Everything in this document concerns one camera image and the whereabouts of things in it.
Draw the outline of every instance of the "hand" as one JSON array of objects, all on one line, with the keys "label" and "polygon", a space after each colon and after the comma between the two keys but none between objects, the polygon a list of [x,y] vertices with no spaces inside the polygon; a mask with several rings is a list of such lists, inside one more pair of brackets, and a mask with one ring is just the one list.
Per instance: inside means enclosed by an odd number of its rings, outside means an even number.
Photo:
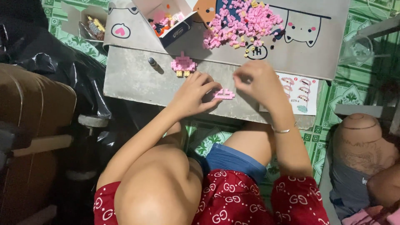
[{"label": "hand", "polygon": [[278,76],[261,60],[245,63],[233,73],[235,87],[256,99],[268,111],[289,103]]},{"label": "hand", "polygon": [[222,89],[222,86],[210,75],[196,71],[183,82],[167,108],[173,109],[179,119],[202,113],[222,101],[214,98],[210,102],[202,102],[203,96],[213,88]]}]

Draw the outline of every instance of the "open box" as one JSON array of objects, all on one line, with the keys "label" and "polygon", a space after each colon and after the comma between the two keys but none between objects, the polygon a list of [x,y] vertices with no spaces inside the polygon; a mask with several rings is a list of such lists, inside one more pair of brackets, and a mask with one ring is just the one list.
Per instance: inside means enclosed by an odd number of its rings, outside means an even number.
[{"label": "open box", "polygon": [[158,37],[164,48],[192,28],[191,17],[197,12],[192,10],[186,0],[132,0],[132,2],[153,32],[154,29],[152,25],[150,25],[148,19],[153,19],[155,15],[159,15],[161,12],[170,15],[179,12],[183,14],[184,17],[178,23],[170,29],[165,30],[164,33]]},{"label": "open box", "polygon": [[91,42],[91,44],[94,44],[94,42],[103,43],[102,40],[92,38],[90,34],[86,31],[86,29],[79,24],[79,22],[81,22],[85,26],[88,26],[88,19],[86,16],[91,16],[98,19],[100,23],[102,23],[102,25],[105,27],[108,15],[107,11],[99,6],[92,5],[89,5],[86,9],[80,11],[74,6],[69,5],[63,1],[61,2],[61,9],[68,15],[68,21],[63,21],[63,23],[61,24],[62,31],[89,41]]}]

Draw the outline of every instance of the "brown chair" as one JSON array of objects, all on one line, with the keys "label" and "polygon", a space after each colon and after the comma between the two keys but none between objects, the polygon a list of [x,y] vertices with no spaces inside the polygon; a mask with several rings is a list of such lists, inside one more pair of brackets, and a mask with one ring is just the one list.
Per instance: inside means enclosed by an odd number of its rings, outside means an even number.
[{"label": "brown chair", "polygon": [[0,63],[0,121],[22,127],[34,138],[31,147],[14,151],[0,172],[0,224],[16,224],[49,206],[57,168],[53,149],[72,141],[61,128],[71,123],[75,104],[69,86]]}]

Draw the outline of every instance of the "gray cloth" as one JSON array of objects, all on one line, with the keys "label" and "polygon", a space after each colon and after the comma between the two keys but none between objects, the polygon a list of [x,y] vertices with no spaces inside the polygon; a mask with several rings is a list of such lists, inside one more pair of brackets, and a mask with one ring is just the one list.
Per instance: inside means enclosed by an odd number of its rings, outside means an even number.
[{"label": "gray cloth", "polygon": [[340,220],[370,205],[367,181],[371,176],[348,167],[336,157],[332,161],[330,200]]}]

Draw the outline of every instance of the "pink heart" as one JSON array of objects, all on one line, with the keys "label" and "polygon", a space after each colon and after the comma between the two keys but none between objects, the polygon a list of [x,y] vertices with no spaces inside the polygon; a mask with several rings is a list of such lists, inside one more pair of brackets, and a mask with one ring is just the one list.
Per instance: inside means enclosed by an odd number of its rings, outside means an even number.
[{"label": "pink heart", "polygon": [[125,35],[125,31],[124,31],[124,29],[123,29],[122,27],[118,28],[118,29],[115,31],[115,33],[116,33],[116,34],[120,34],[121,36],[124,36],[124,35]]}]

